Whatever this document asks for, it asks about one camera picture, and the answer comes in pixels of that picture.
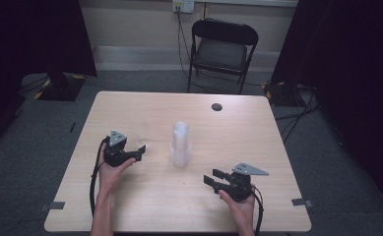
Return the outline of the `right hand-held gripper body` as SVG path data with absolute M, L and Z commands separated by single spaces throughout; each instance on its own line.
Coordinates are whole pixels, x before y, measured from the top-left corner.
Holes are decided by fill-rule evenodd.
M 232 179 L 226 180 L 226 184 L 218 183 L 217 191 L 226 191 L 236 202 L 242 202 L 251 195 L 252 175 L 269 175 L 267 171 L 243 162 L 240 162 L 239 164 L 235 165 L 232 168 L 232 172 L 228 174 L 232 176 Z

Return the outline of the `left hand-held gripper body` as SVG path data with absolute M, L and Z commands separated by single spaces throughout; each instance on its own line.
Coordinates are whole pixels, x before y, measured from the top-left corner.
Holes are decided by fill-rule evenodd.
M 142 155 L 135 151 L 125 151 L 127 137 L 115 130 L 111 130 L 106 140 L 106 149 L 104 151 L 104 161 L 112 167 L 117 167 L 129 158 L 135 158 L 136 161 L 142 160 Z

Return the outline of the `stack of clear plastic cups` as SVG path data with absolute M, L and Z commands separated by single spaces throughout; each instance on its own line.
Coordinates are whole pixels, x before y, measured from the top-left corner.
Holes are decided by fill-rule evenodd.
M 176 122 L 172 127 L 170 143 L 171 163 L 176 167 L 185 167 L 191 159 L 189 126 L 185 122 Z

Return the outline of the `person's left hand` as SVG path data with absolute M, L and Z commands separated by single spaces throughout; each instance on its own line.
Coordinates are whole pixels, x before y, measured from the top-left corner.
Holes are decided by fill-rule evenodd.
M 106 145 L 100 149 L 98 159 L 98 175 L 99 175 L 99 190 L 98 196 L 100 198 L 112 196 L 116 189 L 118 182 L 121 179 L 123 172 L 136 162 L 135 158 L 129 158 L 124 163 L 117 167 L 112 167 L 104 161 L 104 151 Z

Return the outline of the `person's right hand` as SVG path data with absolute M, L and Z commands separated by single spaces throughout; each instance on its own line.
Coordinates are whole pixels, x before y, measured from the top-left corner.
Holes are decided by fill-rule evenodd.
M 228 205 L 232 219 L 237 228 L 253 228 L 255 198 L 248 197 L 242 202 L 236 202 L 224 190 L 219 190 L 221 199 Z

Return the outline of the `grey tape piece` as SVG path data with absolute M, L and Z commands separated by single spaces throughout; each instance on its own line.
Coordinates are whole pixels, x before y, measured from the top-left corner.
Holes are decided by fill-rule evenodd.
M 63 209 L 64 206 L 64 202 L 52 202 L 49 204 L 41 205 L 39 210 L 42 212 L 49 212 L 51 209 Z
M 310 200 L 305 200 L 303 198 L 292 199 L 291 202 L 295 207 L 297 206 L 305 206 L 306 208 L 313 207 L 313 203 Z

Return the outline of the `black stand base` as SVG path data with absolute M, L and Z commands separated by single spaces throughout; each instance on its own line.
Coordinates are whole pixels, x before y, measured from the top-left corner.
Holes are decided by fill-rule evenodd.
M 45 83 L 34 96 L 38 100 L 75 101 L 85 76 L 65 73 L 48 73 Z
M 305 107 L 306 103 L 297 88 L 290 88 L 285 83 L 262 85 L 263 92 L 271 106 Z

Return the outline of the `black folding chair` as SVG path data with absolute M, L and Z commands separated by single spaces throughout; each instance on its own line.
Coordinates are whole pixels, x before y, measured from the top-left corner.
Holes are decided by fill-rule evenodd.
M 193 24 L 187 91 L 193 70 L 206 70 L 238 77 L 242 93 L 258 32 L 246 25 L 216 19 L 202 19 Z

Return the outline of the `dark curtain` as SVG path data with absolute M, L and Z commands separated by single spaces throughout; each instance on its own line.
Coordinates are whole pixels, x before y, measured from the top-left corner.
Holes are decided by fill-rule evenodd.
M 383 0 L 298 0 L 272 81 L 317 89 L 383 195 Z
M 80 0 L 0 0 L 0 135 L 42 73 L 96 75 Z

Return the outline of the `white wall socket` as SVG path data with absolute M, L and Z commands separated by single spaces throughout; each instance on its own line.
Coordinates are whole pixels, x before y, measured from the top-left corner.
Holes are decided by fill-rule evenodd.
M 174 13 L 193 14 L 195 2 L 193 0 L 172 0 L 172 11 Z

